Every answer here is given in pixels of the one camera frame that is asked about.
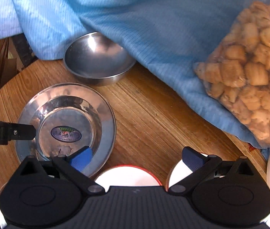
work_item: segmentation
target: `blue cloth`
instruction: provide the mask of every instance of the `blue cloth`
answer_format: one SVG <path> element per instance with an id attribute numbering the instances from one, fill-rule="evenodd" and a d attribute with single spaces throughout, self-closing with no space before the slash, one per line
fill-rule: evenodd
<path id="1" fill-rule="evenodd" d="M 206 60 L 252 1 L 0 0 L 0 38 L 24 32 L 40 59 L 60 59 L 77 37 L 100 31 L 204 119 L 260 148 L 244 125 L 207 96 L 192 69 L 195 62 Z"/>

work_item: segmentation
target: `oval label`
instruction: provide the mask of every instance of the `oval label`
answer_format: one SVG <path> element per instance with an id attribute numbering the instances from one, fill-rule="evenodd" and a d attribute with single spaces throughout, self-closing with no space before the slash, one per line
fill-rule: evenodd
<path id="1" fill-rule="evenodd" d="M 73 143 L 79 141 L 82 134 L 75 128 L 70 126 L 57 126 L 52 128 L 51 136 L 61 142 Z"/>

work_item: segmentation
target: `metal plate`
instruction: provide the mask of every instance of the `metal plate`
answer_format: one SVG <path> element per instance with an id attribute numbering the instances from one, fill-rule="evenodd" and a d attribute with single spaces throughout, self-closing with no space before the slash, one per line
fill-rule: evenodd
<path id="1" fill-rule="evenodd" d="M 37 131 L 32 141 L 16 141 L 20 161 L 28 155 L 39 160 L 70 155 L 87 145 L 93 159 L 82 173 L 88 177 L 107 161 L 116 137 L 115 117 L 108 102 L 92 88 L 76 83 L 39 92 L 24 107 L 18 122 L 32 124 Z"/>

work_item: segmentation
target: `bag of food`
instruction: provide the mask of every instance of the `bag of food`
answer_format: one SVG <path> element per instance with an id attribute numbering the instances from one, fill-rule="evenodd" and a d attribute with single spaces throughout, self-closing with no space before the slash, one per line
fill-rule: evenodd
<path id="1" fill-rule="evenodd" d="M 195 65 L 206 92 L 270 147 L 270 4 L 254 1 L 206 62 Z"/>

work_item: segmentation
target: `metal bowl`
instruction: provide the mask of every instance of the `metal bowl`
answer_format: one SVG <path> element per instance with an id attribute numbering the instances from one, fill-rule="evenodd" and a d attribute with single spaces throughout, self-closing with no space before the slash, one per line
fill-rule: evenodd
<path id="1" fill-rule="evenodd" d="M 92 88 L 76 83 L 39 92 L 24 107 L 18 122 L 34 125 L 37 131 L 32 141 L 16 141 L 20 161 L 28 155 L 39 160 L 68 156 L 89 146 L 93 158 L 81 171 L 88 177 L 107 161 L 116 137 L 115 117 L 108 102 Z"/>
<path id="2" fill-rule="evenodd" d="M 64 54 L 64 65 L 87 85 L 111 85 L 122 79 L 136 60 L 99 32 L 76 39 Z"/>

